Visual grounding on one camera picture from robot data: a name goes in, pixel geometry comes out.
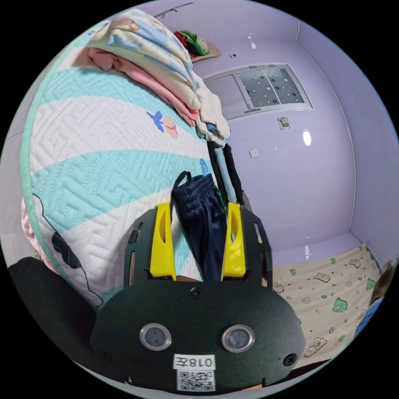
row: drawstring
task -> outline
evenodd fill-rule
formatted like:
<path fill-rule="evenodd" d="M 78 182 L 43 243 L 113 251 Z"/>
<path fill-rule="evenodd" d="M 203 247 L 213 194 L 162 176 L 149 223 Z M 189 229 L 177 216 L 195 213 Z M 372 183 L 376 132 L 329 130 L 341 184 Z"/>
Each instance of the drawstring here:
<path fill-rule="evenodd" d="M 172 192 L 174 189 L 178 188 L 180 183 L 187 177 L 187 183 L 191 181 L 191 173 L 184 171 L 179 174 L 177 177 L 175 184 L 173 185 Z M 172 212 L 173 212 L 173 205 L 175 204 L 175 199 L 173 198 L 173 194 L 170 196 L 170 223 L 172 223 Z"/>

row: screw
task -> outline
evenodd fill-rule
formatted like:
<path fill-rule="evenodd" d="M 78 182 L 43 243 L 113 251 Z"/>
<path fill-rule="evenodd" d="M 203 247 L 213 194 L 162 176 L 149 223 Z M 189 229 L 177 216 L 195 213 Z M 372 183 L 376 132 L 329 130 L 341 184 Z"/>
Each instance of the screw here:
<path fill-rule="evenodd" d="M 100 356 L 108 363 L 112 362 L 112 356 L 105 350 L 100 352 Z"/>
<path fill-rule="evenodd" d="M 291 353 L 290 355 L 286 356 L 283 361 L 284 366 L 289 367 L 292 366 L 296 362 L 296 354 Z"/>
<path fill-rule="evenodd" d="M 192 288 L 190 293 L 194 299 L 201 299 L 204 296 L 204 291 L 201 288 Z"/>

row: circular sensor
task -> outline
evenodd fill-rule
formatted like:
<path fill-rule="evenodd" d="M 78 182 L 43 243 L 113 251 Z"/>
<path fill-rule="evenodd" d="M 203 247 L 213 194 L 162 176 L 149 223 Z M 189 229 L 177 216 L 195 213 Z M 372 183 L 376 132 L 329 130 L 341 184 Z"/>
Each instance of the circular sensor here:
<path fill-rule="evenodd" d="M 150 323 L 140 330 L 140 341 L 148 349 L 164 350 L 172 344 L 172 336 L 165 326 Z"/>
<path fill-rule="evenodd" d="M 241 324 L 229 327 L 222 335 L 223 347 L 233 353 L 248 350 L 254 342 L 254 332 L 249 327 Z"/>
<path fill-rule="evenodd" d="M 290 355 L 286 356 L 283 364 L 286 367 L 292 366 L 296 362 L 297 356 L 295 353 L 291 353 Z"/>

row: green cloth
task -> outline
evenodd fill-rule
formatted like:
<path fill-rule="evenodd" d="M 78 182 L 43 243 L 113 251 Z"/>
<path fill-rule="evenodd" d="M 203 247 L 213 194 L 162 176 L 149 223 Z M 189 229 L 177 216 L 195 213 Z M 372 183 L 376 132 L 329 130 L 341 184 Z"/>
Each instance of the green cloth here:
<path fill-rule="evenodd" d="M 226 211 L 226 207 L 224 206 L 222 195 L 217 187 L 215 187 L 215 191 L 216 191 L 216 196 L 217 196 L 217 199 L 219 200 L 220 206 L 222 207 L 222 209 L 224 211 Z"/>
<path fill-rule="evenodd" d="M 189 30 L 182 30 L 179 32 L 189 43 L 194 45 L 198 50 L 200 55 L 208 55 L 209 51 L 204 51 L 203 48 L 199 45 L 197 41 L 198 35 L 195 33 L 190 32 Z"/>

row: frosted window glass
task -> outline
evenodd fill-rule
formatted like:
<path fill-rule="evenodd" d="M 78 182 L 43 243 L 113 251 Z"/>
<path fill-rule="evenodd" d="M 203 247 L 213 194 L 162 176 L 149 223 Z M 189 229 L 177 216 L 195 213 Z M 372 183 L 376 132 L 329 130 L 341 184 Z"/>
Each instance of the frosted window glass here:
<path fill-rule="evenodd" d="M 285 68 L 263 69 L 282 104 L 304 103 L 298 88 Z"/>
<path fill-rule="evenodd" d="M 262 70 L 240 72 L 237 76 L 244 85 L 254 108 L 280 104 Z"/>
<path fill-rule="evenodd" d="M 213 94 L 219 97 L 223 116 L 226 119 L 242 116 L 248 110 L 244 96 L 232 75 L 211 80 L 206 85 Z"/>

